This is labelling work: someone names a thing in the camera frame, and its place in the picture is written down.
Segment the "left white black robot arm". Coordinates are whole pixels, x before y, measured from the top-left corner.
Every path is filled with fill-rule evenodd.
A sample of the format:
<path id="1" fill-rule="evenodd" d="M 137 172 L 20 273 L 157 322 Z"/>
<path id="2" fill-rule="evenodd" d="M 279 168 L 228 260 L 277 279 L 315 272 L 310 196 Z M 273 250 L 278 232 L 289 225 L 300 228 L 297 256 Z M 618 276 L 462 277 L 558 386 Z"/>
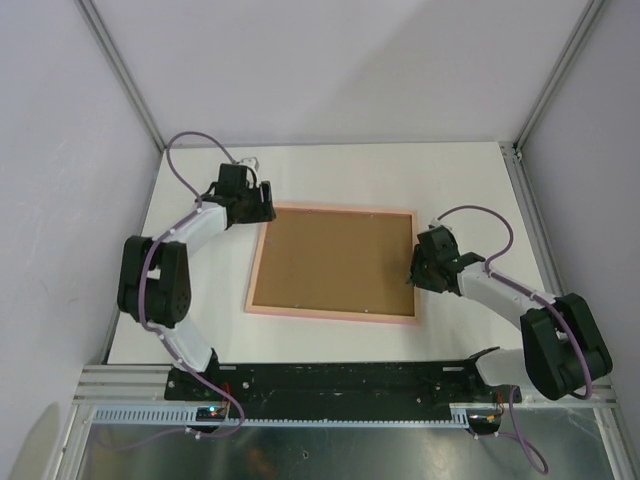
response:
<path id="1" fill-rule="evenodd" d="M 190 257 L 236 224 L 276 219 L 271 185 L 260 181 L 254 157 L 219 167 L 218 178 L 196 196 L 194 207 L 157 237 L 131 236 L 123 247 L 117 305 L 156 335 L 177 368 L 189 371 L 186 387 L 197 398 L 214 397 L 221 376 L 213 347 L 189 317 Z"/>

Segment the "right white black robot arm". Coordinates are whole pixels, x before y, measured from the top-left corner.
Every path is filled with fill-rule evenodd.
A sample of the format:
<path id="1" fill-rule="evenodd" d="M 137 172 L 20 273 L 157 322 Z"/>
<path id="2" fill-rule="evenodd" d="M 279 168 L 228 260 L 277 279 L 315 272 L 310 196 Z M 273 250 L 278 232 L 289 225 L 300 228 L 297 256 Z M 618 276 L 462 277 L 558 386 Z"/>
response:
<path id="1" fill-rule="evenodd" d="M 575 293 L 535 290 L 486 263 L 476 253 L 461 254 L 452 232 L 437 226 L 417 235 L 409 270 L 411 285 L 479 303 L 521 334 L 520 348 L 475 355 L 476 367 L 461 376 L 463 393 L 484 401 L 498 385 L 515 385 L 549 400 L 588 398 L 613 361 L 587 301 Z"/>

